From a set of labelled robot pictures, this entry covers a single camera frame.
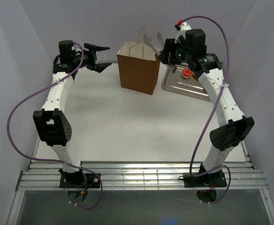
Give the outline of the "red strawberry tart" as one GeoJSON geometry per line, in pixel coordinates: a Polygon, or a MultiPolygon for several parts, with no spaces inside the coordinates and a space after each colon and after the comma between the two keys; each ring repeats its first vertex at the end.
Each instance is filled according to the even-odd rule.
{"type": "Polygon", "coordinates": [[[193,72],[190,69],[187,68],[182,71],[182,78],[190,79],[191,77],[193,77],[193,72]]]}

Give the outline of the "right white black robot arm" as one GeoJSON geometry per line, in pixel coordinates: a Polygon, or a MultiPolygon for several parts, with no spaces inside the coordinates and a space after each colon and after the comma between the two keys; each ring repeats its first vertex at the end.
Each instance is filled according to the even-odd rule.
{"type": "Polygon", "coordinates": [[[159,60],[166,65],[188,64],[213,104],[219,127],[209,134],[212,145],[199,172],[187,177],[187,180],[210,186],[221,177],[225,159],[249,134],[254,120],[246,117],[237,106],[218,57],[207,53],[206,49],[203,30],[181,27],[176,38],[165,40],[159,60]]]}

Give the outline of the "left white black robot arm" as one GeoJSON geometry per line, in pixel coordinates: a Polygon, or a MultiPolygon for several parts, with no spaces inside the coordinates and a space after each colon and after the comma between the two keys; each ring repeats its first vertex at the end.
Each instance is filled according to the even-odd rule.
{"type": "Polygon", "coordinates": [[[59,170],[62,185],[79,188],[86,183],[86,175],[78,168],[80,160],[67,147],[72,137],[72,127],[64,114],[65,104],[78,69],[86,67],[101,73],[110,63],[96,63],[96,53],[110,48],[85,43],[84,48],[78,50],[72,40],[60,41],[58,47],[60,53],[53,62],[54,86],[50,88],[41,110],[33,113],[33,120],[40,140],[63,161],[59,170]]]}

